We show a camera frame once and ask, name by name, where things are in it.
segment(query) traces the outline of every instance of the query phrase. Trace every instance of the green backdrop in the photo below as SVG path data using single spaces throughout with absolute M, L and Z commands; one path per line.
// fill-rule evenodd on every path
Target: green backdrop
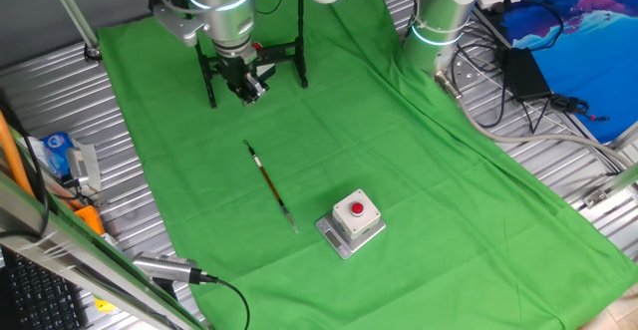
M 253 40 L 291 41 L 296 12 L 284 0 L 258 16 Z M 99 36 L 177 255 L 243 291 L 251 329 L 573 329 L 638 281 L 630 259 L 431 80 L 400 72 L 383 0 L 306 0 L 310 87 L 282 64 L 249 107 L 216 79 L 212 110 L 194 50 L 153 18 Z M 314 223 L 359 187 L 387 228 L 342 260 Z M 191 289 L 217 329 L 242 328 L 234 293 Z

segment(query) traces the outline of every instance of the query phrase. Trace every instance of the corrugated metal surface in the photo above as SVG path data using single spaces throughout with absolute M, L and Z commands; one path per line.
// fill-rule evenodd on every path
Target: corrugated metal surface
M 0 72 L 0 87 L 35 137 L 65 131 L 96 146 L 108 200 L 108 207 L 101 209 L 102 220 L 128 257 L 142 250 L 173 253 L 109 77 L 102 65 L 85 61 L 83 45 Z M 177 286 L 175 292 L 188 311 L 203 319 L 186 285 Z M 92 328 L 123 328 L 138 322 L 122 311 L 100 313 L 93 296 L 84 291 L 81 295 Z
M 412 0 L 385 0 L 395 26 L 403 33 L 412 12 Z M 25 127 L 36 137 L 66 131 L 82 143 L 94 144 L 103 178 L 103 194 L 108 207 L 101 210 L 107 231 L 124 247 L 127 256 L 139 251 L 174 253 L 153 195 L 144 177 L 129 131 L 115 100 L 103 66 L 86 62 L 82 45 L 68 47 L 0 72 L 0 87 L 9 98 Z M 471 52 L 489 61 L 484 50 Z M 465 60 L 456 69 L 459 84 L 472 113 L 490 122 L 499 110 L 499 75 L 484 77 Z M 535 121 L 542 105 L 529 105 Z M 522 108 L 507 102 L 500 135 L 523 136 L 528 130 Z M 562 115 L 543 118 L 538 133 L 579 134 Z M 638 255 L 638 203 L 628 191 L 617 194 L 593 209 L 583 197 L 608 180 L 610 170 L 600 155 L 590 149 L 565 142 L 500 145 L 530 172 L 580 211 L 603 234 L 629 256 Z M 625 153 L 638 160 L 638 148 Z M 175 290 L 180 302 L 203 319 L 186 285 Z M 139 320 L 124 312 L 109 315 L 95 309 L 92 296 L 83 292 L 83 303 L 94 329 L 132 328 Z

